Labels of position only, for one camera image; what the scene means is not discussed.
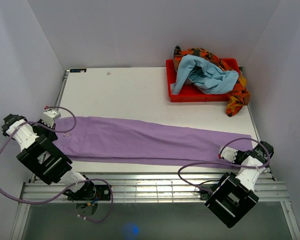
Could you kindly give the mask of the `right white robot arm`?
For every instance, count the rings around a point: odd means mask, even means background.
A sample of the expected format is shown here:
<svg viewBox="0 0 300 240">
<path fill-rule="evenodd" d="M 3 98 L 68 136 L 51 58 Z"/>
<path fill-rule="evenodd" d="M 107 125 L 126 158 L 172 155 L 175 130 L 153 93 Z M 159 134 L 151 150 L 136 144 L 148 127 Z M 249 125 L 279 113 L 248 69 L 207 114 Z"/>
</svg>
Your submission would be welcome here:
<svg viewBox="0 0 300 240">
<path fill-rule="evenodd" d="M 211 187 L 205 206 L 229 229 L 235 226 L 259 201 L 255 184 L 266 170 L 263 165 L 274 154 L 274 148 L 266 141 L 260 141 L 251 150 L 241 151 L 222 146 L 219 157 L 231 164 L 239 165 L 237 174 L 225 173 L 217 184 Z"/>
</svg>

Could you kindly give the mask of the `red plastic bin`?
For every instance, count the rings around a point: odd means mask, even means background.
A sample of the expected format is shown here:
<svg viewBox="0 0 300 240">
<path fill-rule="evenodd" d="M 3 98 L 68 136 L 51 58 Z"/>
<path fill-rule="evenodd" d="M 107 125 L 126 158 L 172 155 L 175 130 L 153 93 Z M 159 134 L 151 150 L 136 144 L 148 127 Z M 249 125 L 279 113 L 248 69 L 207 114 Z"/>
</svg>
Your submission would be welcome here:
<svg viewBox="0 0 300 240">
<path fill-rule="evenodd" d="M 177 69 L 175 69 L 174 61 L 168 59 L 166 61 L 166 74 L 167 74 L 167 89 L 170 101 L 172 103 L 190 103 L 190 102 L 227 102 L 229 100 L 230 92 L 225 94 L 204 94 L 194 85 L 185 83 L 179 94 L 173 95 L 171 93 L 171 84 L 176 82 Z"/>
</svg>

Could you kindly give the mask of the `purple trousers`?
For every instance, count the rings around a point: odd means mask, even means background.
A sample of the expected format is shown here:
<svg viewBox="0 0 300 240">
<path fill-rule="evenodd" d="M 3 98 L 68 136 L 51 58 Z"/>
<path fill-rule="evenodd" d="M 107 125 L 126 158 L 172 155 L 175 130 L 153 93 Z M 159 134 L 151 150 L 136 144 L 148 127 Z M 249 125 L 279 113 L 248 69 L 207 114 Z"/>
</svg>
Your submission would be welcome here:
<svg viewBox="0 0 300 240">
<path fill-rule="evenodd" d="M 54 144 L 71 159 L 182 166 L 219 161 L 222 146 L 251 150 L 249 135 L 162 125 L 132 119 L 79 116 L 56 121 Z"/>
</svg>

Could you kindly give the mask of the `black label sticker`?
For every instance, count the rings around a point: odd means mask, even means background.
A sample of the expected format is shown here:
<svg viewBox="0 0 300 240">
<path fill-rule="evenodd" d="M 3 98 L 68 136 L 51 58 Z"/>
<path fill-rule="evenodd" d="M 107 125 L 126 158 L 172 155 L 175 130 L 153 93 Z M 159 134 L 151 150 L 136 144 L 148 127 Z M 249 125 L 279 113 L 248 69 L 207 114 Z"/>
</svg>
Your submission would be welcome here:
<svg viewBox="0 0 300 240">
<path fill-rule="evenodd" d="M 70 73 L 85 73 L 86 71 L 86 68 L 72 68 L 69 70 Z"/>
</svg>

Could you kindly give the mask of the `aluminium rail frame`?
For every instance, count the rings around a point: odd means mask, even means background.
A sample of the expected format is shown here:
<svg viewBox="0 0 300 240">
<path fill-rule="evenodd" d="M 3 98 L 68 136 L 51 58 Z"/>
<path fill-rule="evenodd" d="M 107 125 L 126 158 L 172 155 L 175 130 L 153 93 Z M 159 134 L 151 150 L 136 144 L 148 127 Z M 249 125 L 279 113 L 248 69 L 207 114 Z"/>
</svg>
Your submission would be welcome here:
<svg viewBox="0 0 300 240">
<path fill-rule="evenodd" d="M 171 102 L 165 67 L 89 68 L 83 73 L 68 69 L 56 103 L 76 115 L 136 119 L 259 137 L 248 107 L 240 111 L 238 119 L 232 119 L 224 114 L 221 102 Z M 194 166 L 185 171 L 185 180 L 181 180 L 178 165 L 76 161 L 74 166 L 90 177 L 108 181 L 117 204 L 197 204 L 200 199 L 186 181 L 215 180 L 225 173 L 223 168 Z"/>
</svg>

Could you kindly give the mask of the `light blue trousers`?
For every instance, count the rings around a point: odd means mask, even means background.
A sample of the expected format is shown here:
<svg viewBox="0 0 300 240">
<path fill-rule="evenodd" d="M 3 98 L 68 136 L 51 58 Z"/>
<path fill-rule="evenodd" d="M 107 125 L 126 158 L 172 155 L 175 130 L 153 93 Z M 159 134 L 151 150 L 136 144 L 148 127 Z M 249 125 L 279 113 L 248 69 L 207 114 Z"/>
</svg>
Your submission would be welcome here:
<svg viewBox="0 0 300 240">
<path fill-rule="evenodd" d="M 235 70 L 223 71 L 202 57 L 186 55 L 181 58 L 176 81 L 170 85 L 170 90 L 173 95 L 178 95 L 188 83 L 204 94 L 221 95 L 233 90 L 238 77 Z"/>
</svg>

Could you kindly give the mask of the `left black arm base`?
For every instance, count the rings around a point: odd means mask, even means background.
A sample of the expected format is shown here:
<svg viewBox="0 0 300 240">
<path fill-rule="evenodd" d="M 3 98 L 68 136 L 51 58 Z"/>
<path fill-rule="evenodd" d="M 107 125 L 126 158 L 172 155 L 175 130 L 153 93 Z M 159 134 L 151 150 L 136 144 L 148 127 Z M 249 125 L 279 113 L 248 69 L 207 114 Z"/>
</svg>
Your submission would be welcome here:
<svg viewBox="0 0 300 240">
<path fill-rule="evenodd" d="M 67 190 L 63 193 L 69 201 L 109 201 L 110 188 L 105 184 L 84 184 L 78 191 Z"/>
</svg>

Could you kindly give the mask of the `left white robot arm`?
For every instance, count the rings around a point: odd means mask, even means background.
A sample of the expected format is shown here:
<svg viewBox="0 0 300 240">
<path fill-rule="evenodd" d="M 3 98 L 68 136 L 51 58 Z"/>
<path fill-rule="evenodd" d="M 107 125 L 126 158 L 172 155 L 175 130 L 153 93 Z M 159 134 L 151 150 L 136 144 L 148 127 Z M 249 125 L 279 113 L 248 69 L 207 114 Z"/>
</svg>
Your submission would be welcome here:
<svg viewBox="0 0 300 240">
<path fill-rule="evenodd" d="M 16 158 L 44 183 L 72 185 L 63 193 L 69 200 L 95 200 L 94 183 L 83 182 L 87 178 L 73 170 L 72 161 L 53 143 L 58 139 L 53 130 L 60 117 L 59 111 L 47 110 L 36 123 L 26 123 L 24 116 L 9 114 L 3 119 L 2 134 L 9 137 L 16 131 L 12 137 L 20 147 Z"/>
</svg>

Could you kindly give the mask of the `orange camouflage trousers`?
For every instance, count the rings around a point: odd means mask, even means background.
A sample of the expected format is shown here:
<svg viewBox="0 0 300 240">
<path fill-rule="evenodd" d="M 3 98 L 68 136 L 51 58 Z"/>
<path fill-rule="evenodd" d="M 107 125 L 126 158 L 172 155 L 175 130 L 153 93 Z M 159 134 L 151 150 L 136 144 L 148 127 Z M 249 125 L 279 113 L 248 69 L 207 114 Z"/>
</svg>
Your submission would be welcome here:
<svg viewBox="0 0 300 240">
<path fill-rule="evenodd" d="M 186 55 L 204 58 L 221 68 L 223 71 L 235 70 L 223 59 L 204 48 L 197 47 L 182 50 L 179 46 L 176 46 L 173 50 L 173 62 L 175 69 L 178 68 L 182 57 Z M 241 72 L 239 72 L 239 77 L 235 83 L 234 90 L 232 90 L 228 96 L 229 100 L 226 105 L 225 112 L 229 117 L 236 115 L 244 106 L 248 105 L 251 94 L 247 90 L 247 80 L 243 77 Z"/>
</svg>

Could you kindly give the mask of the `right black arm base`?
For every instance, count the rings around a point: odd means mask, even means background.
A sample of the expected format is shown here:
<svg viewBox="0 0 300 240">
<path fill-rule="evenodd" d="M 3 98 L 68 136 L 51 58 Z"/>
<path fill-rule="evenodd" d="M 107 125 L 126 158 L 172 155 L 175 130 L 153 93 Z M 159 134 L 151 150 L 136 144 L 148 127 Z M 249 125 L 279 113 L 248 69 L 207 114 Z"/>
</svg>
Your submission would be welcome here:
<svg viewBox="0 0 300 240">
<path fill-rule="evenodd" d="M 202 187 L 206 188 L 210 191 L 213 191 L 215 189 L 213 184 L 208 184 L 208 185 L 205 185 L 205 186 L 202 186 Z M 211 192 L 199 189 L 197 187 L 195 188 L 194 193 L 197 194 L 199 196 L 200 200 L 202 200 L 202 201 L 207 201 L 212 195 Z"/>
</svg>

